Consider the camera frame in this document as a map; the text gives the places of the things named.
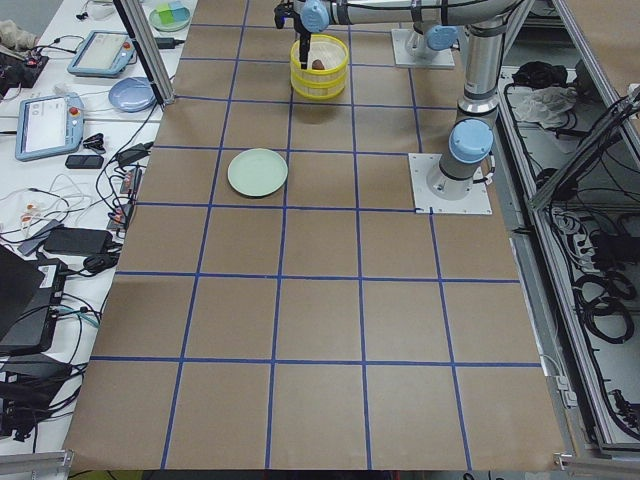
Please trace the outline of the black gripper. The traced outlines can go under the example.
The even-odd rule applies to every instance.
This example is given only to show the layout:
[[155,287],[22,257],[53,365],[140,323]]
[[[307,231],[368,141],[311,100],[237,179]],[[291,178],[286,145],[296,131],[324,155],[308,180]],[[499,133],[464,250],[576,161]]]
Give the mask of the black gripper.
[[306,69],[308,68],[308,65],[309,65],[309,51],[310,51],[312,33],[309,32],[303,24],[300,24],[298,26],[297,32],[299,34],[299,41],[300,41],[300,45],[299,45],[300,68]]

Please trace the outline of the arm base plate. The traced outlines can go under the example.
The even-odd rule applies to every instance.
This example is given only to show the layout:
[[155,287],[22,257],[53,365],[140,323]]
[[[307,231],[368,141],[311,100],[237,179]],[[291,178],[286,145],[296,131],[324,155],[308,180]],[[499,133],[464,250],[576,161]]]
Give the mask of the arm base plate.
[[491,215],[480,167],[471,179],[452,180],[440,169],[441,154],[409,153],[409,173],[417,214]]
[[414,29],[392,29],[395,65],[404,68],[453,69],[452,46],[458,38],[454,26],[435,25],[418,33]]

